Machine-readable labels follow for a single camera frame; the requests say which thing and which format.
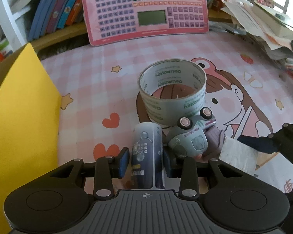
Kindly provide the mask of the white shelf unit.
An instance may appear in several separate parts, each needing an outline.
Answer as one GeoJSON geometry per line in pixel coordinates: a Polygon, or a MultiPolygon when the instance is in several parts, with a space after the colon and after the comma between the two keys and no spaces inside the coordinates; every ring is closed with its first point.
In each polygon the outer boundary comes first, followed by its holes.
{"type": "Polygon", "coordinates": [[[28,42],[34,14],[40,0],[0,0],[0,27],[11,49],[28,42]]]}

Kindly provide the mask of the grey green toy car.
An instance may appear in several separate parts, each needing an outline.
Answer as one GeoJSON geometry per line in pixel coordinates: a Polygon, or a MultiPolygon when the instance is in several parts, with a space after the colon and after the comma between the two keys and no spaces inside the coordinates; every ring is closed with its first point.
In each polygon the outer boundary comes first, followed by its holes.
{"type": "Polygon", "coordinates": [[[205,132],[216,124],[212,110],[203,107],[192,117],[180,117],[166,136],[167,145],[177,155],[197,157],[208,148],[205,132]]]}

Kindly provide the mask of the pink learning tablet board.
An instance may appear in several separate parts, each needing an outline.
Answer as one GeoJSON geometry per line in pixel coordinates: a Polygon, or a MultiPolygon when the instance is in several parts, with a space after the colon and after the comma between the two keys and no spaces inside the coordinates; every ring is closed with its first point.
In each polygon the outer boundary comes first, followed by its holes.
{"type": "Polygon", "coordinates": [[[208,32],[206,0],[82,0],[89,42],[208,32]]]}

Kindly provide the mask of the blue white spray bottle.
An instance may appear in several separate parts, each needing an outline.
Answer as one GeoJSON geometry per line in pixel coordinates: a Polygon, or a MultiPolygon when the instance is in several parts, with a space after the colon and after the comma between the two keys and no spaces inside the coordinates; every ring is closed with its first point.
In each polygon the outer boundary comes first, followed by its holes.
{"type": "Polygon", "coordinates": [[[156,123],[144,122],[133,130],[131,153],[131,188],[164,189],[162,129],[156,123]]]}

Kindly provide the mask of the stack of papers and books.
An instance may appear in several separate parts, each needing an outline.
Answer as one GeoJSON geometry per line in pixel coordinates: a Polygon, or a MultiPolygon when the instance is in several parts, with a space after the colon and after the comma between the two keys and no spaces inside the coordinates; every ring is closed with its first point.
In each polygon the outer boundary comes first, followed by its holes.
{"type": "Polygon", "coordinates": [[[223,1],[224,12],[230,14],[252,37],[272,61],[293,77],[293,28],[286,24],[286,14],[247,0],[223,1]]]}

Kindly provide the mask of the clear packing tape roll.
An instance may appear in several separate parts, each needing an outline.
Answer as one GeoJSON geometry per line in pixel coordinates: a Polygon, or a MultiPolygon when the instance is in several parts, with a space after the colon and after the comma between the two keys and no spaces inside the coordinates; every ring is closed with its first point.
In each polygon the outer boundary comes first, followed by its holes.
{"type": "Polygon", "coordinates": [[[151,64],[138,78],[139,122],[171,127],[180,117],[197,115],[205,104],[206,84],[206,72],[192,61],[167,59],[151,64]]]}

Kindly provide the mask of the yellow cardboard box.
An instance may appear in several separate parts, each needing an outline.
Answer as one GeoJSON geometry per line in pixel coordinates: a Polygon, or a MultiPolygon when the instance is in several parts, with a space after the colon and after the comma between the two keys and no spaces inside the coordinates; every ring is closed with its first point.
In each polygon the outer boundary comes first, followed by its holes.
{"type": "Polygon", "coordinates": [[[0,62],[0,233],[6,197],[57,166],[61,95],[27,44],[0,62]]]}

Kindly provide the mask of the row of blue books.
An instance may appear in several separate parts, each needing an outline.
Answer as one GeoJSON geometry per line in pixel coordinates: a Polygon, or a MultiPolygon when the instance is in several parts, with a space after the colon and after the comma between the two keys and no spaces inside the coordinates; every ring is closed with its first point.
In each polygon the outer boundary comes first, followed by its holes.
{"type": "Polygon", "coordinates": [[[62,29],[76,0],[40,0],[28,34],[28,41],[62,29]]]}

